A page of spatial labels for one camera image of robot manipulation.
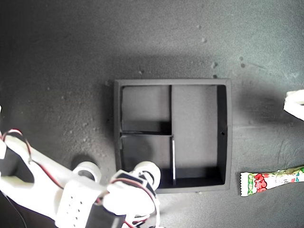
cable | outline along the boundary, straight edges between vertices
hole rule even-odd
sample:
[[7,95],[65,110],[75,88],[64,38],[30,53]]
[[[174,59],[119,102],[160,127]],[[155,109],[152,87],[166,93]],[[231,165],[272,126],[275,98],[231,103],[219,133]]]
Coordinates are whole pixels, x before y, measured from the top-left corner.
[[150,215],[146,215],[146,216],[142,216],[142,217],[136,217],[136,218],[134,218],[133,225],[135,227],[141,226],[142,224],[144,224],[148,220],[149,217],[150,217]]
[[1,137],[0,139],[3,140],[3,142],[5,142],[5,137],[8,135],[8,134],[11,134],[11,133],[17,133],[19,135],[21,135],[25,141],[25,144],[27,146],[27,149],[28,149],[28,155],[29,155],[29,158],[30,158],[30,162],[34,162],[35,164],[37,164],[41,169],[42,171],[51,179],[51,181],[56,184],[59,188],[63,189],[63,187],[58,183],[58,181],[47,171],[47,169],[42,166],[41,164],[39,164],[38,162],[34,161],[32,159],[32,152],[31,152],[31,146],[28,142],[28,140],[23,136],[22,132],[19,131],[18,129],[10,129],[9,131],[5,132]]
[[27,148],[28,148],[28,154],[29,154],[29,157],[30,159],[32,159],[31,155],[32,155],[32,152],[31,152],[31,147],[30,147],[30,144],[28,142],[28,140],[23,136],[22,132],[19,131],[18,129],[10,129],[9,131],[5,132],[2,136],[1,136],[1,139],[3,142],[5,142],[5,137],[8,135],[8,134],[11,134],[11,133],[17,133],[19,135],[21,135],[25,141],[25,144],[27,145]]
[[160,222],[161,222],[160,208],[159,208],[159,205],[156,203],[156,198],[153,196],[153,194],[146,187],[144,187],[141,183],[139,183],[137,181],[134,181],[134,180],[127,179],[127,178],[117,178],[117,179],[112,180],[110,183],[113,184],[113,183],[118,182],[118,181],[121,181],[121,182],[126,183],[126,184],[134,184],[138,188],[144,190],[149,195],[149,197],[151,198],[151,200],[152,200],[152,202],[155,206],[155,210],[156,210],[155,228],[159,228],[159,225],[160,225]]
[[14,210],[18,213],[18,215],[20,216],[20,218],[22,219],[23,225],[25,228],[28,228],[23,216],[21,215],[21,213],[17,210],[17,208],[14,206],[14,204],[10,201],[10,199],[8,198],[8,196],[4,193],[2,193],[4,195],[4,197],[8,200],[8,202],[10,203],[10,205],[14,208]]

black wire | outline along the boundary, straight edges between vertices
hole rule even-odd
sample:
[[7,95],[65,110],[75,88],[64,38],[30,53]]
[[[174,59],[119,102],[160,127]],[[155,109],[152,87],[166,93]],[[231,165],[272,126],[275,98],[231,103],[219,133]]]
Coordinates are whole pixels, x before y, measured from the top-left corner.
[[21,215],[21,213],[17,210],[17,208],[14,206],[14,204],[10,201],[10,199],[7,197],[7,195],[3,194],[4,197],[8,200],[8,202],[10,203],[10,205],[14,208],[14,210],[18,213],[18,215],[20,216],[20,218],[22,219],[23,225],[25,228],[28,228],[23,216]]
[[135,226],[137,228],[140,228],[140,226],[143,225],[145,222],[146,222],[145,220],[144,221],[140,221],[140,222],[134,224],[133,226]]

dark gray table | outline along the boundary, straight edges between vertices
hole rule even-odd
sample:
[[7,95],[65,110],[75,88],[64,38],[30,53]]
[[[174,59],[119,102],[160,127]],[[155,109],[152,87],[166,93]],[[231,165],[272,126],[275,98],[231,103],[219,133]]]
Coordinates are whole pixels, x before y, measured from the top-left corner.
[[[303,183],[242,198],[239,173],[304,164],[304,122],[283,111],[304,87],[304,1],[3,0],[0,31],[1,129],[67,167],[89,155],[103,184],[115,172],[114,79],[231,78],[230,190],[160,195],[161,224],[303,227]],[[21,227],[0,202],[1,223]],[[21,210],[29,228],[54,227]]]

black box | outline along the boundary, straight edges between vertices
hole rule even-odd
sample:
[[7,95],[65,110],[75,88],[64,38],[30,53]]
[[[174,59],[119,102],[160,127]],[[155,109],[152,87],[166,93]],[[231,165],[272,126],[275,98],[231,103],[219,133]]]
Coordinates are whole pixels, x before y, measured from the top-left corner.
[[157,193],[229,189],[231,112],[229,79],[117,80],[116,168],[154,162]]

gray surface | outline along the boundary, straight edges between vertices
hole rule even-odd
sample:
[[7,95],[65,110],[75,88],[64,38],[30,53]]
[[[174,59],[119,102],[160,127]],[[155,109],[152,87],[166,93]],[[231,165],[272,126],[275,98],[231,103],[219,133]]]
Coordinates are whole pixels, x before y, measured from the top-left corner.
[[171,135],[170,87],[123,88],[122,131],[164,132]]
[[170,170],[170,137],[164,135],[126,136],[123,138],[125,169],[132,171],[140,162],[151,161]]
[[[282,109],[285,93],[304,85],[303,1],[3,0],[0,15],[2,130],[22,129],[65,166],[90,154],[105,183],[115,171],[114,78],[228,77],[230,190],[160,195],[161,224],[303,227],[303,183],[248,198],[238,183],[240,171],[304,163],[304,122]],[[5,213],[1,221],[19,224]],[[29,227],[38,218],[26,214]]]
[[218,162],[217,87],[172,86],[176,178],[206,177]]

